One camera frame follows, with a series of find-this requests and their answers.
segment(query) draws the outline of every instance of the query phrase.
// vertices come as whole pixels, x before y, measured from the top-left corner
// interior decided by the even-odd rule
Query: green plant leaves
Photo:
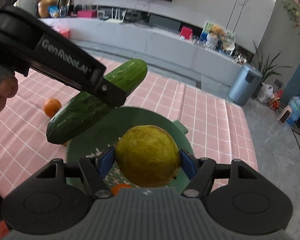
[[[281,73],[275,71],[279,68],[291,68],[291,66],[278,66],[278,64],[273,65],[274,61],[280,56],[280,54],[282,53],[282,51],[280,51],[269,63],[269,58],[270,55],[267,57],[266,63],[263,65],[263,50],[261,49],[261,59],[259,57],[259,52],[258,52],[258,48],[255,44],[255,42],[253,42],[255,48],[256,48],[256,55],[258,57],[258,70],[260,71],[260,73],[262,74],[263,78],[261,80],[261,82],[264,82],[268,77],[270,77],[271,75],[277,75],[277,76],[282,76]]]
[[[295,22],[293,28],[300,27],[300,11],[298,8],[291,3],[286,2],[285,0],[283,0],[282,3],[283,9],[287,10],[290,20]]]

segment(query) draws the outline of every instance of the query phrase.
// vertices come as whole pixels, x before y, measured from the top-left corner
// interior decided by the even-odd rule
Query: glass jar
[[[219,38],[217,35],[210,33],[207,36],[206,48],[208,49],[216,49]]]
[[[68,16],[68,6],[61,5],[59,9],[60,18],[64,18]]]

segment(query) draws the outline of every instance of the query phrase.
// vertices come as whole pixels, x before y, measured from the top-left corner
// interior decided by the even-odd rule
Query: orange
[[[43,105],[44,113],[52,118],[62,107],[60,101],[56,98],[49,98]]]
[[[125,184],[125,183],[118,184],[118,185],[116,185],[116,186],[114,186],[114,187],[111,188],[112,194],[113,195],[117,195],[119,193],[120,189],[123,188],[123,187],[131,187],[131,186],[129,186],[129,185]]]

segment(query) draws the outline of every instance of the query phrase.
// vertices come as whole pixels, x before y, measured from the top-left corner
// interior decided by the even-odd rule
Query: plastic bag
[[[272,94],[273,94],[272,85],[262,84],[262,88],[258,93],[257,100],[260,103],[265,104],[266,102],[268,102],[268,98],[272,96]]]

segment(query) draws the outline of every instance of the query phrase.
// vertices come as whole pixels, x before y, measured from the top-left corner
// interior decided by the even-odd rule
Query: pink checkered tablecloth
[[[107,72],[120,65],[100,57],[98,60],[107,66]],[[65,159],[65,147],[47,142],[49,118],[42,107],[47,98],[57,98],[64,104],[78,93],[33,70],[27,78],[19,74],[17,78],[19,91],[0,113],[2,197],[51,159]],[[217,163],[240,158],[258,170],[249,128],[239,106],[155,73],[147,74],[125,105],[180,120],[189,130],[186,136],[197,158],[209,157]],[[225,184],[227,180],[218,180],[214,188]]]

